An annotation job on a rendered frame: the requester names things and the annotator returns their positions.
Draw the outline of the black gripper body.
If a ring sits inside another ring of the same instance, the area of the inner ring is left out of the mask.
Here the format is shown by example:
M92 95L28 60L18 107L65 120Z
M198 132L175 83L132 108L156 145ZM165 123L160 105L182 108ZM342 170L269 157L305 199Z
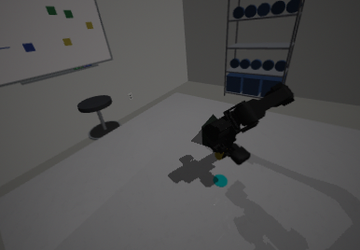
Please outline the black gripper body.
M231 159L238 165L243 163L245 160L249 159L250 153L244 149L242 146L238 146L233 142L236 141L237 133L229 133L227 137L229 138L229 144L227 146L227 152L230 154Z

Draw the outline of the cyan circle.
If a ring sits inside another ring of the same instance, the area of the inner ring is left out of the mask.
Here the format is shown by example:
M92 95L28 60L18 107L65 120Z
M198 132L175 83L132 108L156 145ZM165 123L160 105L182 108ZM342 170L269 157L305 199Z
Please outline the cyan circle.
M217 187L224 187L227 184L227 178L223 174L216 174L213 178L214 184Z

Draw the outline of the yellow tall cylinder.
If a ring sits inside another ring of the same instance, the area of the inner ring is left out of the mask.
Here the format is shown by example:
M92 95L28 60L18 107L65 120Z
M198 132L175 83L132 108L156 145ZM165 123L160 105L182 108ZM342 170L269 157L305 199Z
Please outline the yellow tall cylinder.
M216 157L218 160L221 160L223 154L224 154L224 152L223 152L222 154L220 154L219 152L218 152L218 153L215 152L215 157Z

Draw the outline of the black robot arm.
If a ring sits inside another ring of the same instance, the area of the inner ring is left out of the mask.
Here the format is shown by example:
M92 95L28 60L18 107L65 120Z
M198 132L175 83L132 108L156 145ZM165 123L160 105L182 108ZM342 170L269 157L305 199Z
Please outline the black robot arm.
M257 125L258 120L266 116L266 111L272 107L287 105L294 102L292 91L281 82L271 88L264 98L242 101L227 111L225 116L205 126L207 145L216 153L227 150L229 138L227 134L246 132ZM234 109L235 108L235 109ZM232 110L233 111L230 111ZM230 111L230 112L229 112ZM240 129L240 125L245 126ZM247 125L247 126L246 126Z

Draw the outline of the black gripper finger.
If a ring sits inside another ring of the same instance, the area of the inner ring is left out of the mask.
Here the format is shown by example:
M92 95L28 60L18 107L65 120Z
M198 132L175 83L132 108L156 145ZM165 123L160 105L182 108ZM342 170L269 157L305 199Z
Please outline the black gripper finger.
M227 150L224 152L224 154L223 154L223 156L222 156L222 159L223 159L224 157L226 157L226 156L230 157L230 154L227 152Z

